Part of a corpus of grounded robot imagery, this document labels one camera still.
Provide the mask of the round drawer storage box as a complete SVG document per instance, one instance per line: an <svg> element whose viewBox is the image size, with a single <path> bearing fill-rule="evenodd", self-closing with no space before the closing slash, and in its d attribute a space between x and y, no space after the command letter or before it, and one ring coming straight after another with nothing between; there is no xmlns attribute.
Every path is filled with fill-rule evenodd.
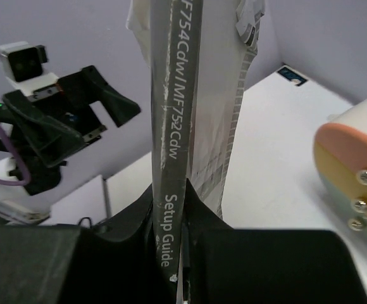
<svg viewBox="0 0 367 304"><path fill-rule="evenodd" d="M323 124L314 137L314 162L323 181L367 217L367 99Z"/></svg>

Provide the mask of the white paper booklet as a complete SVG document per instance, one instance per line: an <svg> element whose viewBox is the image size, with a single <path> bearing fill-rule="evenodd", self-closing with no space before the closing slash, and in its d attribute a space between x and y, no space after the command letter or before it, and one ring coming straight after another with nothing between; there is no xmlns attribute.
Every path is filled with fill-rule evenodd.
<svg viewBox="0 0 367 304"><path fill-rule="evenodd" d="M215 215L264 1L132 1L127 28L151 69L152 195L159 303L178 299L194 189Z"/></svg>

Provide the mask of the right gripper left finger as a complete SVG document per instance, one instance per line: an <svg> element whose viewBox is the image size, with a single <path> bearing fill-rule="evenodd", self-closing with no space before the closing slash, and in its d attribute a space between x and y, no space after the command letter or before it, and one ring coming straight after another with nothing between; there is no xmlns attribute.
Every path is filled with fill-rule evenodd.
<svg viewBox="0 0 367 304"><path fill-rule="evenodd" d="M156 269L152 190L99 225L0 225L0 303L173 303Z"/></svg>

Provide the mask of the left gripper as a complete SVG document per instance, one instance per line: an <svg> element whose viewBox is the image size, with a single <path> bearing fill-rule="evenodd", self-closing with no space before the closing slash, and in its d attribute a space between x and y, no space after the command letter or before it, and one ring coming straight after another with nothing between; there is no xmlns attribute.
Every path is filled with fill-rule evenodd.
<svg viewBox="0 0 367 304"><path fill-rule="evenodd" d="M16 90L3 95L0 122L31 175L23 187L36 195L56 187L66 159L101 138L106 130L92 108L100 102L117 127L139 114L139 105L115 90L93 66L61 77L30 99Z"/></svg>

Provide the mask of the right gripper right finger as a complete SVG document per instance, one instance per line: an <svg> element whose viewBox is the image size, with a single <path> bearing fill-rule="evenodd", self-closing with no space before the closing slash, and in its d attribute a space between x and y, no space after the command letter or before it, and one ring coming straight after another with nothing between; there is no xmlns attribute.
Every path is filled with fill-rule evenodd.
<svg viewBox="0 0 367 304"><path fill-rule="evenodd" d="M335 232L234 229L191 183L184 214L191 303L367 303L352 256Z"/></svg>

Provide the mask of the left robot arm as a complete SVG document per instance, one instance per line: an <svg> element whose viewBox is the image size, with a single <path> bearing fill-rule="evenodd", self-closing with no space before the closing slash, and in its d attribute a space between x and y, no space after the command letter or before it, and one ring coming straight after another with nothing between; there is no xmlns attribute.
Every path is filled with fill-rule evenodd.
<svg viewBox="0 0 367 304"><path fill-rule="evenodd" d="M69 157L100 140L107 127L92 110L100 102L112 121L122 126L140 113L137 103L121 95L96 67L58 77L42 75L13 82L0 101L0 123L28 169L23 176L13 155L0 160L0 218L37 224L50 216L52 202L39 198L57 187Z"/></svg>

